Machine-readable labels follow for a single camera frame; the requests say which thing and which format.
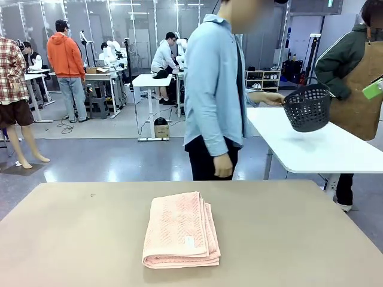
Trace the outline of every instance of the white robot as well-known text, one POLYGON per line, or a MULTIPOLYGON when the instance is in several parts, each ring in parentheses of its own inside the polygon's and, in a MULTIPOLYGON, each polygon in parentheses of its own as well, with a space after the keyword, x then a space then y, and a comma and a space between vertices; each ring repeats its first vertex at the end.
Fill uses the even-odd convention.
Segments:
POLYGON ((123 54, 120 44, 117 41, 108 41, 108 47, 104 48, 104 61, 109 67, 126 63, 126 55, 123 54))
POLYGON ((185 52, 187 48, 187 40, 186 39, 178 39, 177 40, 177 46, 178 46, 178 56, 175 58, 180 65, 180 70, 185 69, 185 52))

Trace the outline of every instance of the brown apron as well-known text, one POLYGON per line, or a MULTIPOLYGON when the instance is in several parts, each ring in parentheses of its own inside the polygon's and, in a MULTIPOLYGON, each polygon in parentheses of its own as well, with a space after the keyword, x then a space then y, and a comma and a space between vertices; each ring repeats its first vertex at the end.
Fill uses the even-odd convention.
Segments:
POLYGON ((345 101, 332 100, 330 121, 360 139, 373 139, 378 129, 383 94, 367 100, 362 91, 381 75, 383 42, 367 42, 361 62, 343 79, 351 89, 351 95, 345 101))

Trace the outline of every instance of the hand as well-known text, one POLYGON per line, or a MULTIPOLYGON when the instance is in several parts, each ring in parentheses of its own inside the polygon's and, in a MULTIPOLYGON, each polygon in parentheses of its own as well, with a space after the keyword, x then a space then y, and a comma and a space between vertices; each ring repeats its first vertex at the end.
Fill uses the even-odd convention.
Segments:
POLYGON ((281 106, 283 104, 285 96, 279 93, 265 93, 262 102, 269 106, 281 106))
POLYGON ((218 176, 219 178, 227 178, 230 175, 233 175, 233 163, 227 153, 214 157, 213 162, 215 176, 218 176))
POLYGON ((285 97, 278 93, 256 91, 254 93, 250 93, 249 98, 255 103, 264 102, 269 106, 281 106, 285 97))

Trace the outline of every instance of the shirt sleeve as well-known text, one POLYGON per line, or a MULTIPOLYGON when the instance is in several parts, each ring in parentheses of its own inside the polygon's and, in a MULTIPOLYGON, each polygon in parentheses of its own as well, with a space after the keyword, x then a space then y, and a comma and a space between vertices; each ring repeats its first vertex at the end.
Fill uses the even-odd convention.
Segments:
POLYGON ((203 35, 190 41, 186 50, 185 87, 196 124, 212 157, 228 149, 217 118, 215 91, 220 67, 217 35, 203 35))
POLYGON ((83 60, 81 58, 80 50, 78 49, 76 43, 73 40, 71 42, 71 47, 72 47, 74 62, 77 66, 78 72, 81 75, 81 78, 83 79, 85 77, 85 72, 84 72, 83 60))
POLYGON ((42 58, 40 55, 36 56, 35 62, 33 66, 30 66, 31 70, 41 70, 42 69, 42 58))
POLYGON ((10 62, 11 69, 7 75, 7 78, 12 83, 18 82, 19 78, 24 74, 26 63, 19 46, 14 41, 10 44, 10 62))
POLYGON ((172 59, 172 52, 169 49, 162 49, 162 56, 164 57, 166 63, 170 66, 170 68, 175 69, 175 63, 172 59))

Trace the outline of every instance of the towel label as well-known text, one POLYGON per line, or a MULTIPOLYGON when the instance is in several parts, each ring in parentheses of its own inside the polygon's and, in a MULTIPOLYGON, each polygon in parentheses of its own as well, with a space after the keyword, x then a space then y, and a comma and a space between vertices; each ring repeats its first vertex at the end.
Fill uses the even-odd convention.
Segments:
POLYGON ((185 236, 185 244, 189 248, 195 248, 194 237, 193 236, 185 236))

